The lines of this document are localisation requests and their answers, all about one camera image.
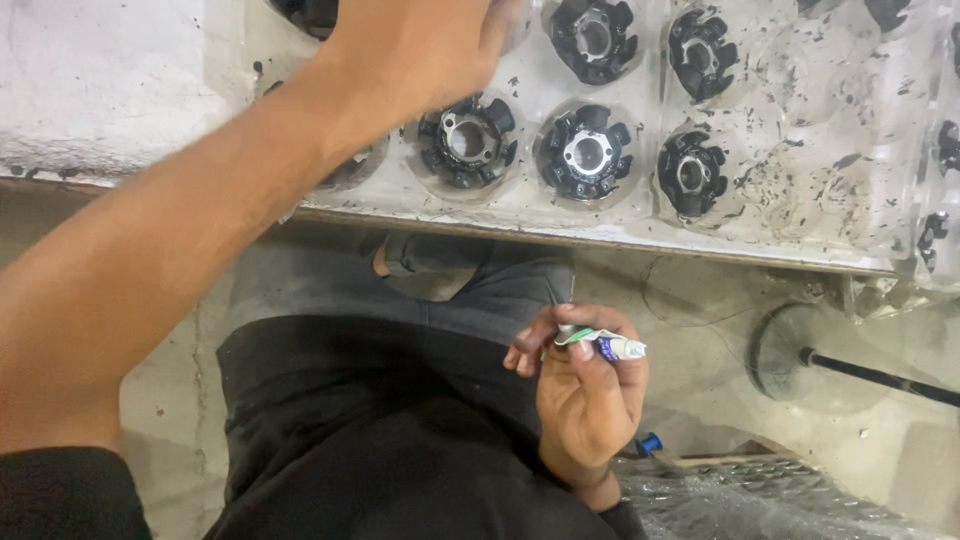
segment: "clear plastic tray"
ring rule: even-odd
[[[396,126],[332,182],[317,179],[302,206],[736,260],[916,270],[924,286],[960,290],[958,222],[943,220],[924,239],[931,214],[953,217],[960,206],[957,171],[944,174],[938,159],[944,121],[960,113],[951,2],[911,0],[897,12],[903,0],[627,0],[633,21],[623,46],[636,53],[616,67],[623,72],[615,81],[588,85],[581,79],[597,81],[578,77],[567,66],[575,58],[562,58],[551,41],[560,1],[530,0],[485,90],[509,104],[517,123],[516,159],[495,182],[456,190],[423,174],[417,130]],[[22,32],[0,56],[15,52],[27,72],[0,92],[31,108],[0,120],[0,165],[12,176],[118,185],[222,124],[322,46],[268,0],[176,5],[22,12]],[[109,26],[118,13],[125,24]],[[585,28],[602,16],[587,17]],[[170,36],[178,47],[157,45]],[[98,45],[63,45],[71,39]],[[61,46],[52,53],[44,43]],[[596,36],[583,36],[583,45],[588,58],[606,49]],[[134,49],[151,51],[149,61],[127,62],[123,51]],[[687,77],[710,71],[722,91],[691,95],[677,75],[683,65]],[[109,72],[84,75],[102,66]],[[33,99],[55,72],[71,75]],[[98,93],[100,101],[88,97]],[[629,128],[624,155],[632,163],[609,196],[573,201],[544,180],[540,148],[554,120],[587,104],[608,107]],[[663,148],[681,139],[720,160],[684,160],[674,148],[676,166],[661,163]],[[715,178],[704,184],[707,173]],[[712,199],[698,206],[704,187]],[[670,200],[678,191],[681,210]],[[932,272],[924,259],[931,252]]]
[[[619,2],[579,3],[603,4],[612,9]],[[960,92],[946,0],[913,0],[899,12],[877,0],[624,4],[633,14],[624,38],[636,37],[636,54],[615,80],[593,85],[582,82],[551,41],[561,26],[561,2],[525,6],[485,90],[509,103],[517,120],[517,157],[497,182],[462,190],[424,173],[415,119],[393,133],[368,179],[318,190],[305,204],[525,230],[615,225],[652,245],[847,260],[918,257],[912,247],[923,231],[920,202],[960,205],[960,198],[934,203],[918,195],[950,193],[937,167],[927,166],[936,136],[931,117],[960,115],[946,112],[943,99]],[[589,23],[578,36],[584,58],[610,50],[611,39],[590,34]],[[286,76],[281,64],[296,63],[271,62],[260,88]],[[709,77],[712,86],[702,83]],[[544,178],[541,148],[556,119],[588,104],[610,108],[628,125],[632,140],[624,153],[633,165],[609,197],[574,201]],[[713,148],[723,163],[692,159],[696,152],[677,150],[678,140],[681,146],[702,141],[700,151]],[[672,157],[665,157],[671,142]],[[927,178],[915,191],[920,171]],[[710,174],[717,178],[704,177]],[[937,251],[942,267],[951,265]]]

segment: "forearm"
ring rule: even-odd
[[[65,399],[115,401],[104,387],[118,385],[317,180],[389,127],[394,119],[368,109],[364,88],[337,85],[337,63],[321,54],[0,274],[0,452],[24,446],[14,434],[42,438],[36,422]],[[321,76],[329,83],[308,81]]]
[[[606,464],[587,467],[578,463],[552,441],[549,435],[540,440],[540,459],[570,493],[594,512],[603,512],[620,502],[620,484]]]

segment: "gray jeans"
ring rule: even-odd
[[[387,267],[400,276],[477,268],[449,301],[406,296],[372,270],[379,242],[341,226],[288,224],[235,265],[230,328],[283,315],[360,316],[424,325],[509,345],[537,311],[570,302],[567,248],[436,234],[389,233]]]
[[[468,345],[475,339],[494,345],[479,357],[458,355],[455,351],[448,356],[430,354],[428,349],[436,345],[433,341],[418,346],[423,354],[417,350],[409,353],[422,358],[420,369],[428,370],[431,378],[439,376],[462,398],[513,418],[532,433],[539,432],[536,382],[505,369],[502,360],[506,346],[538,310],[570,301],[570,250],[434,234],[390,233],[386,238],[386,262],[398,274],[476,268],[469,282],[449,301],[430,302],[402,294],[376,275],[372,257],[383,243],[383,234],[367,236],[366,231],[348,227],[288,224],[271,230],[236,263],[229,314],[231,338],[236,339],[231,347],[242,341],[244,330],[238,330],[249,323],[286,315],[359,317],[463,334],[468,336],[465,346],[476,347]],[[277,343],[276,347],[280,349],[282,345]],[[259,424],[270,424],[274,431],[284,426],[292,430],[303,414],[316,424],[328,419],[332,410],[349,407],[348,401],[330,394],[320,396],[321,400],[328,399],[336,405],[312,412],[293,407],[283,414],[269,404],[292,402],[307,389],[331,392],[329,388],[335,384],[325,384],[325,380],[376,377],[398,367],[396,359],[389,355],[373,360],[374,365],[369,359],[364,365],[353,365],[351,358],[341,357],[334,366],[331,358],[323,354],[250,357],[231,347],[225,344],[217,355],[227,399],[231,462],[248,453],[246,441],[255,439],[253,435],[262,431],[251,423],[239,426],[242,418],[253,415],[251,410],[263,409],[264,415],[271,415],[269,422],[263,420]],[[353,373],[345,375],[345,370]],[[404,372],[403,377],[411,377],[412,373]]]

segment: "concrete floor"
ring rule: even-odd
[[[0,191],[0,267],[84,199]],[[575,300],[629,314],[648,345],[641,431],[676,454],[716,454],[761,436],[822,467],[854,495],[960,536],[960,415],[955,408],[840,375],[774,402],[743,365],[756,321],[828,290],[822,275],[692,258],[578,252]],[[230,289],[224,276],[125,380],[125,455],[155,538],[201,537],[223,506],[225,407],[214,351]],[[960,389],[960,307],[947,304],[854,326],[819,321],[828,355]]]

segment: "black pants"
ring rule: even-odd
[[[384,283],[372,270],[379,242],[363,249],[365,237],[366,231],[354,228],[288,224],[237,261],[231,335],[217,355],[228,406],[228,502],[270,476],[272,456],[303,451],[298,445],[304,439],[296,433],[311,430],[322,439],[371,404],[402,401],[403,385],[439,382],[539,432],[536,383],[506,370],[501,360],[539,309],[571,300],[572,253],[391,233],[386,262],[395,274],[477,268],[449,301],[430,302]],[[282,324],[276,324],[279,318]],[[380,321],[383,333],[357,324],[363,330],[350,335],[351,321]],[[411,326],[425,328],[402,335]],[[304,350],[305,335],[326,334],[331,327],[336,335],[324,336],[323,350]],[[343,345],[351,339],[353,345]],[[354,352],[356,340],[363,343]],[[402,352],[377,349],[379,340]],[[464,348],[470,354],[462,354]],[[422,362],[413,365],[410,358]],[[318,442],[317,436],[309,440]]]

